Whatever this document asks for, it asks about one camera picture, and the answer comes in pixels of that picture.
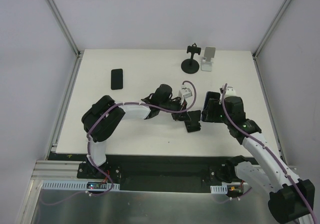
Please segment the black folding phone stand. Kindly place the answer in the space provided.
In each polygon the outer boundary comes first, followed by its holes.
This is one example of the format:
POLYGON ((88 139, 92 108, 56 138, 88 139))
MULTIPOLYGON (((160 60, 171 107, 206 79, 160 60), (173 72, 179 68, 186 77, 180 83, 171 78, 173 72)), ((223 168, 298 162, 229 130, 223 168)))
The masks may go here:
POLYGON ((184 121, 184 124, 188 133, 197 132, 201 130, 201 113, 202 112, 200 110, 187 112, 189 119, 184 121))

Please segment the blue phone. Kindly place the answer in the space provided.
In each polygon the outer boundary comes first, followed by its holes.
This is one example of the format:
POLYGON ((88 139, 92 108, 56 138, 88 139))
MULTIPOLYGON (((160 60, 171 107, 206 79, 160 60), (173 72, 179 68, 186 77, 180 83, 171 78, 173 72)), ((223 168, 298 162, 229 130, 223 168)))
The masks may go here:
POLYGON ((203 111, 214 110, 219 105, 221 94, 219 92, 208 91, 205 96, 203 111))

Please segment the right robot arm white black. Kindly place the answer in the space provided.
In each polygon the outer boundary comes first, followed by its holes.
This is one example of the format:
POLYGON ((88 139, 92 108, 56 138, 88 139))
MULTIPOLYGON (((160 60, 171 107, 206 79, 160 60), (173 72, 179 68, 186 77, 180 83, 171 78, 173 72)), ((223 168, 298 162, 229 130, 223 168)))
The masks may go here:
POLYGON ((261 168, 257 170, 248 159, 236 156, 216 171, 216 178, 226 183, 238 179, 247 182, 265 196, 271 215, 280 224, 296 220, 317 224, 313 211, 315 186, 310 180, 302 180, 268 147, 261 128, 246 118, 243 100, 208 92, 203 108, 202 121, 226 124, 230 135, 251 153, 261 168))

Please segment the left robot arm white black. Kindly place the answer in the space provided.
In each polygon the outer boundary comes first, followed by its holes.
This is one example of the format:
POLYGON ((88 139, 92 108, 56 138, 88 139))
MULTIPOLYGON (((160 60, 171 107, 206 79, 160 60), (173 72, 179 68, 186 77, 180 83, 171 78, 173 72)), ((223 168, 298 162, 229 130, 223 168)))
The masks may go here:
POLYGON ((186 99, 192 97, 192 90, 184 84, 177 97, 173 98, 172 88, 161 84, 155 92, 139 102, 116 103, 110 96, 103 96, 83 115, 83 123, 87 145, 87 159, 90 163, 88 172, 99 179, 105 175, 107 139, 113 134, 121 120, 151 119, 160 111, 171 113, 174 120, 178 120, 187 109, 186 99))

